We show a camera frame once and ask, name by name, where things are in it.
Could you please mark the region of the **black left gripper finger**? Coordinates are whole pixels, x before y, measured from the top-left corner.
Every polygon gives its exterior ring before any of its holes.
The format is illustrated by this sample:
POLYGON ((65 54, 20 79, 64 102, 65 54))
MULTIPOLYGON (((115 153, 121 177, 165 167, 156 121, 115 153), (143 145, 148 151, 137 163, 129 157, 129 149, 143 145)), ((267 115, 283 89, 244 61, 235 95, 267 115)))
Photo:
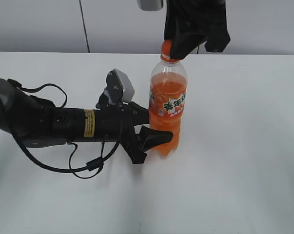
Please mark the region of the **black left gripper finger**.
POLYGON ((133 119, 133 125, 139 126, 139 125, 145 125, 149 124, 149 111, 148 109, 138 105, 135 102, 130 102, 129 107, 131 109, 131 116, 133 119))
POLYGON ((142 126, 138 134, 140 148, 146 152, 154 147, 171 142, 173 133, 169 131, 159 131, 142 126))

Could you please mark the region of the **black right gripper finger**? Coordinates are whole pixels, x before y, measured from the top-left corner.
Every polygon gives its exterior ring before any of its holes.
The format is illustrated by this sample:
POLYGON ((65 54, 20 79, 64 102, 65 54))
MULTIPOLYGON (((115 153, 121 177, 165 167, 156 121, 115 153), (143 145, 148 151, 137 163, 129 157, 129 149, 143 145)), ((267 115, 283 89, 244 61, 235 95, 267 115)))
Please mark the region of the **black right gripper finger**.
POLYGON ((176 12, 167 12, 166 13, 166 21, 164 26, 164 40, 175 40, 176 36, 176 12))
POLYGON ((177 30, 172 39, 170 58, 184 59, 205 41, 206 36, 200 32, 177 30))

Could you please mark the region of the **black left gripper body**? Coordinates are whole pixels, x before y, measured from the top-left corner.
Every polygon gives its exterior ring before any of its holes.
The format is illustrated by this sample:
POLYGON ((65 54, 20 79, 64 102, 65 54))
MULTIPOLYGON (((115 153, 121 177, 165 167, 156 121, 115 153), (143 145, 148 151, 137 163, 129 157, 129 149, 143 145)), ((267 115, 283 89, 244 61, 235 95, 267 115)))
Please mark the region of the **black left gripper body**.
POLYGON ((96 108, 95 137, 100 141, 115 142, 114 147, 103 160, 109 159, 121 145, 133 164, 144 163, 147 154, 140 148, 128 103, 112 103, 107 90, 104 89, 96 108))

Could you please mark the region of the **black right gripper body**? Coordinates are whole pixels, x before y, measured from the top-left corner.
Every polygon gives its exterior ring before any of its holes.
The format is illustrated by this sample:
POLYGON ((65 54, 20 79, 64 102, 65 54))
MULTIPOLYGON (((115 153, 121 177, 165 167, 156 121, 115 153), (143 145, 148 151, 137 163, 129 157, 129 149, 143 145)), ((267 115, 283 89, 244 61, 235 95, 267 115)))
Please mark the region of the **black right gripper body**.
POLYGON ((168 0, 167 12, 176 12, 176 31, 197 31, 206 36, 207 52, 223 52, 231 38, 224 0, 168 0))

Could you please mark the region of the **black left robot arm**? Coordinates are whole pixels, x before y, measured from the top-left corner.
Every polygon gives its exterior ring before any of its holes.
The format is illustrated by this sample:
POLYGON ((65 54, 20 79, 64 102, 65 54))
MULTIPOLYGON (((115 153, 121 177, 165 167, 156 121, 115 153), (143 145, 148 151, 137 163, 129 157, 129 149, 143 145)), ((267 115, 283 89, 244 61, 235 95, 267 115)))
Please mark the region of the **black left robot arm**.
POLYGON ((148 110, 126 98, 118 78, 106 80, 95 109, 57 107, 35 92, 0 78, 0 130, 15 132, 27 148, 118 142, 134 164, 142 164, 148 150, 173 138, 172 132, 147 127, 148 110))

